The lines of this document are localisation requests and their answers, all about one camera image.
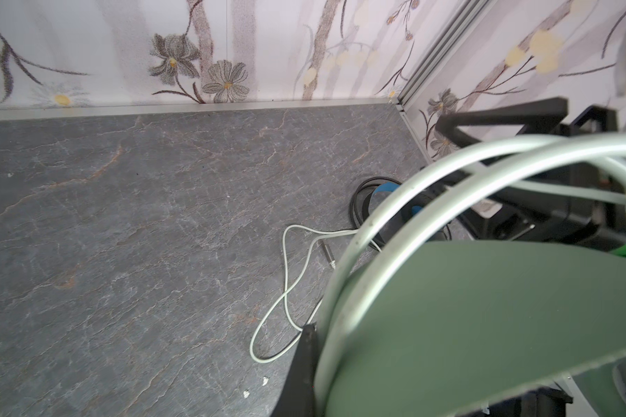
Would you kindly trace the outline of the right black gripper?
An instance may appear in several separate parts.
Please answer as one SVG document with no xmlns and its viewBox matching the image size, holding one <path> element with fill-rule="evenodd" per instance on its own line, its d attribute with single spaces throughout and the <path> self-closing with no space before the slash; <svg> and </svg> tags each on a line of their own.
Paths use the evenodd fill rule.
<svg viewBox="0 0 626 417">
<path fill-rule="evenodd" d="M 624 186 L 624 194 L 591 191 L 575 187 L 574 196 L 596 197 L 605 203 L 626 203 L 626 137 L 616 132 L 590 133 L 577 137 L 556 137 L 551 134 L 522 135 L 516 125 L 465 127 L 463 131 L 478 142 L 434 165 L 436 186 L 447 186 L 434 202 L 438 222 L 446 222 L 468 209 L 481 215 L 494 215 L 498 203 L 490 196 L 504 189 L 544 191 L 553 195 L 563 192 L 562 186 L 544 186 L 532 177 L 546 171 L 589 163 Z"/>
</svg>

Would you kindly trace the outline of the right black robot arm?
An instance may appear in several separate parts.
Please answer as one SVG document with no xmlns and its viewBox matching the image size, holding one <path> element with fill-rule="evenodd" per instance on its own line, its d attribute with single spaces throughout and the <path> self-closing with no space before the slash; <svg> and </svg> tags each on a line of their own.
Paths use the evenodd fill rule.
<svg viewBox="0 0 626 417">
<path fill-rule="evenodd" d="M 577 137 L 590 133 L 618 130 L 617 113 L 598 106 L 587 108 L 572 123 L 568 101 L 556 97 L 526 104 L 442 116 L 435 132 L 460 148 L 477 144 L 465 127 L 516 125 L 522 135 L 551 134 L 556 137 Z M 498 203 L 494 215 L 481 215 L 469 208 L 459 220 L 472 237 L 481 240 L 548 242 L 577 245 L 626 257 L 626 203 L 605 203 L 596 197 L 574 196 L 572 189 L 610 191 L 624 194 L 624 186 L 589 163 L 546 171 L 532 177 L 544 186 L 562 186 L 563 192 L 553 195 L 544 191 L 511 187 L 490 196 Z"/>
</svg>

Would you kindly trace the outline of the green white headphones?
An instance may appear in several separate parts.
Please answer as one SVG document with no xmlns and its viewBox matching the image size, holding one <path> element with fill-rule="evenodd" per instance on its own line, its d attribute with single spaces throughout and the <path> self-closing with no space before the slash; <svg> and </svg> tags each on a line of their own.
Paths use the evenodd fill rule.
<svg viewBox="0 0 626 417">
<path fill-rule="evenodd" d="M 626 161 L 626 152 L 621 158 Z M 552 243 L 435 243 L 436 196 L 377 248 L 365 222 L 330 279 L 314 379 L 323 416 L 452 416 L 626 357 L 626 258 Z"/>
</svg>

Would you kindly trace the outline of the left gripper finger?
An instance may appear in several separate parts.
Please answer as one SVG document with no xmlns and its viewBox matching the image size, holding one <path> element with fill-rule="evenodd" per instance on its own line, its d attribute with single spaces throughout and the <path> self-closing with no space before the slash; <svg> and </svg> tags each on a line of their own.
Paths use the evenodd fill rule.
<svg viewBox="0 0 626 417">
<path fill-rule="evenodd" d="M 314 324 L 303 327 L 290 370 L 271 417 L 316 415 L 314 377 L 318 366 L 318 332 Z"/>
</svg>

